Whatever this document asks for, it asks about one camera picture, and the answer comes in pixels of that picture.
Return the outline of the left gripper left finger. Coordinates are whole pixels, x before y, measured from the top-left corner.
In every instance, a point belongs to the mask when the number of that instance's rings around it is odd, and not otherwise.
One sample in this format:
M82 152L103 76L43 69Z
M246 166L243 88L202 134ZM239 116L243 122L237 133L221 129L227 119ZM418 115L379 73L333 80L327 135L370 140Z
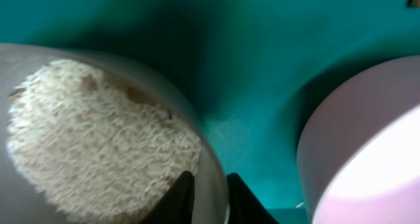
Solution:
M139 224L191 224L194 198L194 176L184 171Z

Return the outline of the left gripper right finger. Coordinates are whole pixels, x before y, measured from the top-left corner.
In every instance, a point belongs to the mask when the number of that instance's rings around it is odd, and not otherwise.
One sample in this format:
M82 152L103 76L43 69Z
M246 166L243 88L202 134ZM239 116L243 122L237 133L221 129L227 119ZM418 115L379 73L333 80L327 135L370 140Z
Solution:
M229 187L228 224L279 224L237 173L226 176Z

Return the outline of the white rice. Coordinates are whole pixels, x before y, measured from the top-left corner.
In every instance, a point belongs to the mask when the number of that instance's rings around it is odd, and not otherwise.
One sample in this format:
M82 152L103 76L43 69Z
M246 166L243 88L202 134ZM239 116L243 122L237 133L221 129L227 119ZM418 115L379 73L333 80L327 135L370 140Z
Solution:
M52 61L16 86L7 151L17 172L78 223L136 223L203 142L168 108L146 102L112 74Z

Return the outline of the grey bowl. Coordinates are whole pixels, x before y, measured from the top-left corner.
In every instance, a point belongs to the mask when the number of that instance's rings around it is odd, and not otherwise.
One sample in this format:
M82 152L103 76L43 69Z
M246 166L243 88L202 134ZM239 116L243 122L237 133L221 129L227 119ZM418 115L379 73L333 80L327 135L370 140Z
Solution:
M54 60L72 59L101 68L136 87L152 102L160 102L178 114L199 133L201 124L186 97L166 78L147 65L98 51L63 51L33 45L1 44L1 222L66 223L67 219L37 194L17 174L7 155L5 143L10 96L15 86L41 66ZM227 223L230 214L228 185L224 170L211 145L205 143L195 176L193 223Z

